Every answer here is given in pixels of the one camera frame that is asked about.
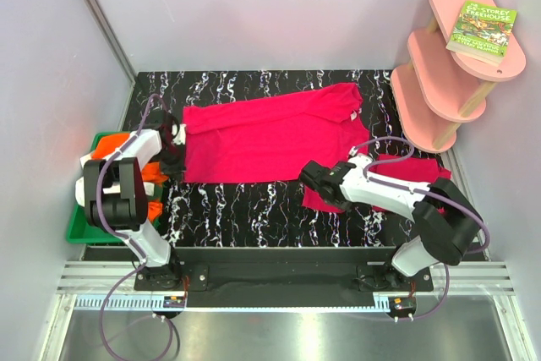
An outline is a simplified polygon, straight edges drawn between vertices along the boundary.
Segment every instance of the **pink shelf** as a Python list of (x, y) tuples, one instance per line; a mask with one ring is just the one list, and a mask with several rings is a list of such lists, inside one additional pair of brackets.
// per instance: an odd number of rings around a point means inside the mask
[(449, 150), (455, 144), (456, 133), (440, 149), (435, 149), (433, 144), (454, 123), (441, 118), (427, 106), (415, 71), (407, 65), (397, 67), (391, 74), (391, 86), (407, 139), (423, 151), (438, 153)]
[(469, 117), (460, 115), (459, 110), (479, 87), (479, 81), (456, 65), (439, 31), (415, 30), (407, 39), (407, 49), (424, 101), (433, 112), (456, 123), (471, 122), (483, 114), (485, 100)]
[[(449, 41), (458, 14), (467, 0), (429, 0), (434, 16), (440, 25), (445, 42)], [(494, 0), (473, 0), (475, 2), (495, 6)], [(526, 57), (521, 47), (511, 34), (507, 54), (500, 66), (483, 63), (477, 59), (451, 52), (455, 62), (469, 74), (491, 82), (504, 82), (515, 78), (526, 67)]]

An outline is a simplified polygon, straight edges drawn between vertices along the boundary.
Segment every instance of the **white wall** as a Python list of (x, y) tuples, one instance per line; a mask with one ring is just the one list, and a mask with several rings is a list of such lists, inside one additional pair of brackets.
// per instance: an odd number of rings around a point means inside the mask
[(394, 68), (428, 0), (100, 0), (138, 71)]
[(129, 83), (83, 0), (0, 2), (0, 356), (36, 359), (65, 260), (78, 157)]
[(513, 32), (527, 66), (495, 87), (484, 115), (460, 128), (456, 149), (492, 232), (490, 253), (509, 267), (541, 357), (541, 0), (495, 1), (518, 10)]

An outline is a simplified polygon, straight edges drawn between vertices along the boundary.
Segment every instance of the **reflective metal surface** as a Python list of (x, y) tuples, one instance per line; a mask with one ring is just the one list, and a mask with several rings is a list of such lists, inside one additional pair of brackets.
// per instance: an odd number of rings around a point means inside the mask
[[(435, 304), (420, 298), (420, 312)], [(108, 312), (106, 334), (114, 336), (140, 312)], [(175, 359), (257, 360), (510, 360), (495, 307), (489, 297), (449, 298), (427, 320), (395, 325), (384, 315), (201, 314), (174, 320), (182, 346)], [(101, 346), (98, 312), (76, 311), (63, 349), (64, 361), (111, 359)], [(135, 325), (112, 342), (124, 358), (156, 357), (169, 337), (156, 320)], [(174, 346), (165, 359), (173, 359)]]

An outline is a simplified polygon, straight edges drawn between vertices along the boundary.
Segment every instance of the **marble surface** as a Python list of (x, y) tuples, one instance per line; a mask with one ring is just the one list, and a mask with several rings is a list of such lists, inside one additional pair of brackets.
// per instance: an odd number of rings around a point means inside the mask
[[(355, 82), (363, 97), (360, 119), (372, 137), (403, 136), (390, 75), (385, 70), (140, 73), (123, 129), (137, 127), (152, 93), (162, 95), (172, 113), (182, 119), (184, 106), (205, 107)], [(394, 141), (370, 147), (373, 158), (379, 153), (405, 155), (407, 147)], [(416, 151), (416, 156), (431, 155)], [(166, 186), (159, 231), (177, 246), (378, 246), (414, 237), (410, 221), (368, 205), (355, 205), (342, 214), (302, 207), (303, 187), (298, 182), (168, 182)]]

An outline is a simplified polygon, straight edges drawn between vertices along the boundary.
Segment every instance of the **green book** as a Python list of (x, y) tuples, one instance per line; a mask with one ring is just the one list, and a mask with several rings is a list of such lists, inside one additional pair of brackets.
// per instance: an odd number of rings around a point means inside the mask
[(516, 10), (467, 0), (447, 49), (498, 66), (507, 52), (515, 18)]

